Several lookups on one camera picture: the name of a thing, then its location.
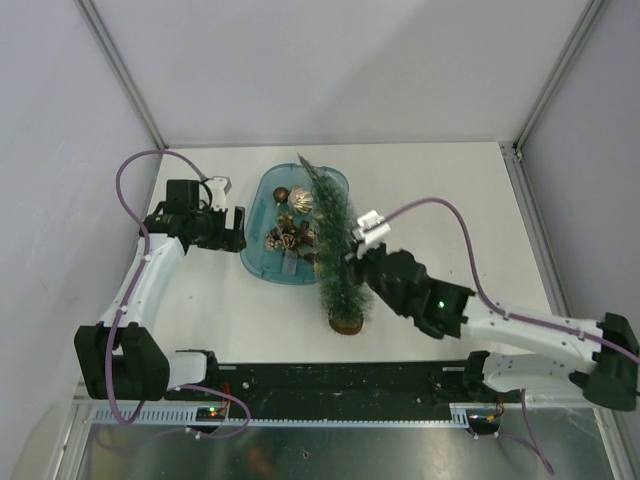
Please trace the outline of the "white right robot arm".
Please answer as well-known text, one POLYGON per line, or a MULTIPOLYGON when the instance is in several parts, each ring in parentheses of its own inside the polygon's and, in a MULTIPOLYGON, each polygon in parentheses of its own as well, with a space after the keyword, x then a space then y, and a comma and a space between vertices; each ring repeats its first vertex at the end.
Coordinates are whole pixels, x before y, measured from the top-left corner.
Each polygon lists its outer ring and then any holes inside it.
POLYGON ((357 284, 366 284, 396 315, 412 319, 434 338, 478 339, 521 349, 507 356, 470 356, 463 393, 484 401, 514 390, 575 393, 593 405, 631 412, 639 398, 639 342, 629 321, 606 313, 600 320, 540 314, 502 306, 479 289, 438 280, 414 256, 384 245, 343 261, 357 284))

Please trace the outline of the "small green christmas tree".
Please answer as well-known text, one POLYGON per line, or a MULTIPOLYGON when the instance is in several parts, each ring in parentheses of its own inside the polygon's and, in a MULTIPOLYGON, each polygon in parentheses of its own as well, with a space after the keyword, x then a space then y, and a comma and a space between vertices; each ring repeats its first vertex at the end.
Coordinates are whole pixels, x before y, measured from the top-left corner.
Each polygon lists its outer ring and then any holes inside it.
POLYGON ((348 188, 303 156, 300 165, 311 187, 311 224, 315 232, 314 269, 319 279, 320 306, 329 326, 341 335, 356 335, 371 307, 371 295, 349 273, 345 256, 351 252, 355 212, 348 188))

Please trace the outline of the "clear battery box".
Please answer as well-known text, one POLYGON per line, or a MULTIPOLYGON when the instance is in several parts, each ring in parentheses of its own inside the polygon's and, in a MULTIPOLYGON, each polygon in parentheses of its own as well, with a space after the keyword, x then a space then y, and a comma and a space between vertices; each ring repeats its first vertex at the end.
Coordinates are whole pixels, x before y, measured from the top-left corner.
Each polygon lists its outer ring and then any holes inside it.
POLYGON ((281 273, 285 276, 295 276, 297 271, 298 253, 294 250, 285 250, 281 273))

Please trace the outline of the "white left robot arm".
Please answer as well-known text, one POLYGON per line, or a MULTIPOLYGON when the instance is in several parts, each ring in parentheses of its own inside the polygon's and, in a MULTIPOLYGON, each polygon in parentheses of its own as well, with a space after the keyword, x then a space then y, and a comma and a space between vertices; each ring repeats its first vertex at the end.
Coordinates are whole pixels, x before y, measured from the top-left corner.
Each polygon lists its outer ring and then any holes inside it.
POLYGON ((211 351, 173 353, 152 336, 166 289, 191 246, 239 253, 246 247, 245 209, 171 210, 167 202, 143 221, 138 251, 115 300, 98 323, 79 327, 74 346, 92 399, 158 401, 186 385, 197 398, 214 397, 221 387, 211 351))

